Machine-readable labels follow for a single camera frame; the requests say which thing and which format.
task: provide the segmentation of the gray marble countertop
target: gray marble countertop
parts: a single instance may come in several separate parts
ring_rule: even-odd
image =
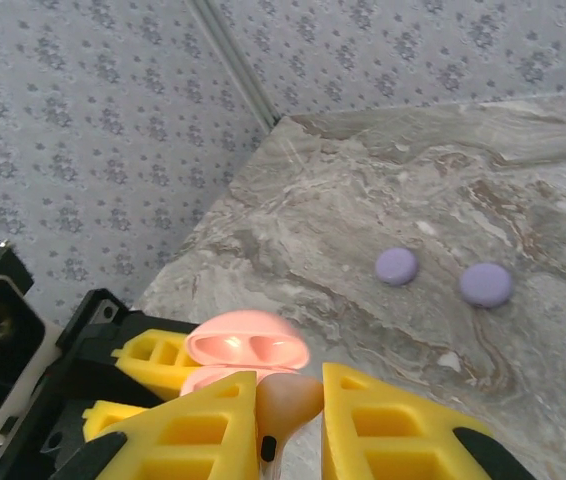
[[[413,249],[418,277],[375,279]],[[515,294],[481,311],[464,268],[506,266]],[[201,322],[257,308],[351,365],[473,415],[539,480],[566,479],[566,98],[280,122],[140,299]],[[320,478],[319,421],[284,479]]]

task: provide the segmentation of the pink earbud case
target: pink earbud case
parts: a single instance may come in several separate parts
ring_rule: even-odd
[[[283,317],[260,310],[218,315],[190,333],[185,347],[203,366],[187,378],[181,395],[235,372],[255,371],[261,381],[273,373],[296,373],[310,361],[301,335]]]

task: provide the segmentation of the wall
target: wall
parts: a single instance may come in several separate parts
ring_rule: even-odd
[[[44,316],[135,299],[263,134],[183,0],[0,1],[0,240]]]
[[[280,113],[566,93],[566,0],[216,0]]]

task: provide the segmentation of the black screw hole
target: black screw hole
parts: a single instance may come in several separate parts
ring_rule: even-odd
[[[63,440],[63,434],[61,432],[56,432],[47,440],[47,447],[56,448],[61,444],[61,440]]]

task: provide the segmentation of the purple button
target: purple button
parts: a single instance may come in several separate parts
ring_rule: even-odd
[[[459,281],[463,300],[476,307],[495,308],[512,296],[512,277],[500,265],[477,263]]]
[[[419,261],[407,248],[390,248],[376,260],[376,276],[393,287],[414,280],[418,270]]]

